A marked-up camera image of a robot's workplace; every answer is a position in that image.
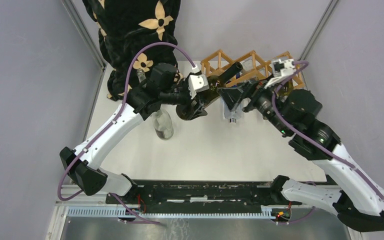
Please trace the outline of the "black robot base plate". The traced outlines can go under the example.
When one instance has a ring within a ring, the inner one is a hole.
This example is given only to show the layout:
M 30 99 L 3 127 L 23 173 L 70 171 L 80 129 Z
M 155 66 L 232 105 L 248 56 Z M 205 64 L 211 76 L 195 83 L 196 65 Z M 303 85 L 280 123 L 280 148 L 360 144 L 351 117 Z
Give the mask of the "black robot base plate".
M 120 199 L 146 214 L 251 214 L 266 206 L 288 206 L 269 181 L 135 180 Z

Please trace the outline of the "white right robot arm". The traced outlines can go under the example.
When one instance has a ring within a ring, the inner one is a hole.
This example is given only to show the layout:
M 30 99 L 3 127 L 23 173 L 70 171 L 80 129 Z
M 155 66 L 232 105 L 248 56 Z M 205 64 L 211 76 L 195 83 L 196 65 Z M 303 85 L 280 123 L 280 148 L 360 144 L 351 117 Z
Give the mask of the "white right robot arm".
M 335 215 L 358 232 L 384 231 L 384 189 L 359 167 L 339 136 L 317 119 L 322 104 L 305 89 L 295 89 L 282 100 L 274 90 L 245 83 L 220 88 L 219 95 L 229 109 L 249 99 L 245 112 L 257 110 L 285 138 L 289 146 L 321 168 L 338 185 L 337 190 L 299 183 L 277 176 L 269 189 L 275 204 L 300 202 Z

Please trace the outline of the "clear bottle with dark label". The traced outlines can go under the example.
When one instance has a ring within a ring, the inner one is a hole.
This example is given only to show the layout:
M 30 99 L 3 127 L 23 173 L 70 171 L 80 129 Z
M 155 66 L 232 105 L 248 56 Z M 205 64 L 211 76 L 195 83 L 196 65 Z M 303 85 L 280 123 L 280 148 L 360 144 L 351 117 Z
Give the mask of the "clear bottle with dark label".
M 138 86 L 142 89 L 145 89 L 147 87 L 147 83 L 148 83 L 148 78 L 146 76 L 146 73 L 143 69 L 138 69 L 136 71 L 136 76 L 138 78 Z

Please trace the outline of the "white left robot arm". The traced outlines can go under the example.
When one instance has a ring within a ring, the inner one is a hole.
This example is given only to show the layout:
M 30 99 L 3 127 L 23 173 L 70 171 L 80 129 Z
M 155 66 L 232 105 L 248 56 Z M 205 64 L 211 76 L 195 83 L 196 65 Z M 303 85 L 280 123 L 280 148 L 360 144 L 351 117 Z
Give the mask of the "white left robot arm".
M 183 79 L 175 80 L 177 69 L 159 63 L 147 78 L 126 94 L 126 99 L 110 118 L 89 138 L 74 148 L 64 147 L 59 152 L 64 167 L 63 177 L 69 177 L 87 196 L 100 191 L 117 194 L 125 204 L 137 198 L 134 182 L 125 174 L 115 174 L 101 168 L 112 149 L 134 128 L 139 126 L 162 105 L 186 107 L 209 89 L 209 81 L 194 67 Z

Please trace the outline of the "clear bottle with black label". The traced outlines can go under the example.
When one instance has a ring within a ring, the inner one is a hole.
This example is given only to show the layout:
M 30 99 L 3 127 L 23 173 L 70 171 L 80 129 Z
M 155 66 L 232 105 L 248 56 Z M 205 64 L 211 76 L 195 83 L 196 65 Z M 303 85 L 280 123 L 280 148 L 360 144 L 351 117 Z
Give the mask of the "clear bottle with black label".
M 173 122 L 165 109 L 159 109 L 152 114 L 153 127 L 156 135 L 162 140 L 169 140 L 174 135 Z

